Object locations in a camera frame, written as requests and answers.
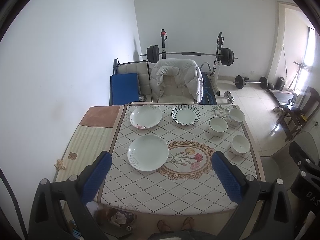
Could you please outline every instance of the bowl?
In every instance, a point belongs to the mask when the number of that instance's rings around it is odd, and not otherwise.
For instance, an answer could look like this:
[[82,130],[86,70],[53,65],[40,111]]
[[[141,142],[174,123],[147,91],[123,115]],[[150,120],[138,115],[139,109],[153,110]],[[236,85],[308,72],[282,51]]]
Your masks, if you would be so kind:
[[231,150],[235,155],[243,155],[250,150],[250,142],[242,135],[236,135],[231,142]]
[[167,143],[156,135],[144,135],[135,139],[128,148],[128,161],[139,171],[154,171],[168,159]]
[[139,129],[148,129],[156,126],[162,118],[162,111],[153,105],[138,106],[130,114],[130,123]]
[[228,122],[233,126],[238,126],[245,119],[244,113],[239,109],[233,108],[229,111]]
[[221,135],[228,129],[228,123],[221,117],[215,116],[209,121],[210,132],[213,135]]

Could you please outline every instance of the dumbbell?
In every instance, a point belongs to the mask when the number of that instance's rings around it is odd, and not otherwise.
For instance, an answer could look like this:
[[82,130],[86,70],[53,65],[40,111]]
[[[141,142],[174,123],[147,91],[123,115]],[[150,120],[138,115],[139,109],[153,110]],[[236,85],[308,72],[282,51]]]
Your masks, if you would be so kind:
[[265,78],[265,77],[261,77],[259,79],[259,81],[248,81],[248,80],[249,80],[249,78],[244,78],[240,75],[236,76],[236,78],[235,78],[236,87],[238,89],[241,89],[247,83],[259,83],[261,88],[266,89],[269,85],[269,82],[268,82],[267,78]]
[[234,101],[235,101],[235,98],[231,96],[231,92],[230,91],[224,92],[223,97],[227,99],[227,103],[228,104],[233,104]]

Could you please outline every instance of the oval floral design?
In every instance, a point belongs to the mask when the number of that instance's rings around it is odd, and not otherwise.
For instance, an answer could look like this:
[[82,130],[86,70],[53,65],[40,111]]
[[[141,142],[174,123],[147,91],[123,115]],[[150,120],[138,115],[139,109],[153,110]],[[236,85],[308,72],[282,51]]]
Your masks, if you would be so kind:
[[169,157],[159,172],[170,179],[199,179],[212,170],[215,149],[196,141],[174,141],[169,144]]

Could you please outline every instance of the diamond pattern tablecloth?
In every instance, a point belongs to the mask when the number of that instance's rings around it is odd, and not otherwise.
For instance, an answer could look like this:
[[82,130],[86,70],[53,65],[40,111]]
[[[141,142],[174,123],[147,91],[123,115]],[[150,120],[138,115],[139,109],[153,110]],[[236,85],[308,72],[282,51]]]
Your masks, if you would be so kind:
[[[227,117],[228,110],[233,106],[195,105],[201,117],[190,126],[178,125],[172,119],[171,112],[175,106],[160,105],[162,120],[148,130],[131,125],[130,114],[137,106],[128,106],[112,153],[112,167],[106,177],[101,203],[161,215],[197,215],[236,208],[236,203],[230,201],[208,161],[214,151],[221,151],[244,174],[256,177],[251,152],[238,156],[230,150],[233,137],[244,135],[241,126],[229,126],[220,137],[208,132],[209,120],[213,116]],[[172,148],[168,161],[180,154],[188,158],[184,162],[187,166],[174,161],[174,164],[166,163],[157,171],[141,172],[134,169],[128,163],[127,150],[133,140],[145,134],[163,138],[168,142],[169,149]],[[176,153],[175,147],[180,147],[182,152]]]

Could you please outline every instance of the window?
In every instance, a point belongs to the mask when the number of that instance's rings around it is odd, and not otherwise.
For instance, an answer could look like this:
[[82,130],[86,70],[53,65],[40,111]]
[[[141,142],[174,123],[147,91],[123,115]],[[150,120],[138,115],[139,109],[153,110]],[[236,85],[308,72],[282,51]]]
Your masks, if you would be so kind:
[[315,50],[316,50],[316,31],[309,28],[308,33],[308,43],[306,48],[306,53],[304,56],[303,63],[307,66],[312,66],[315,59]]

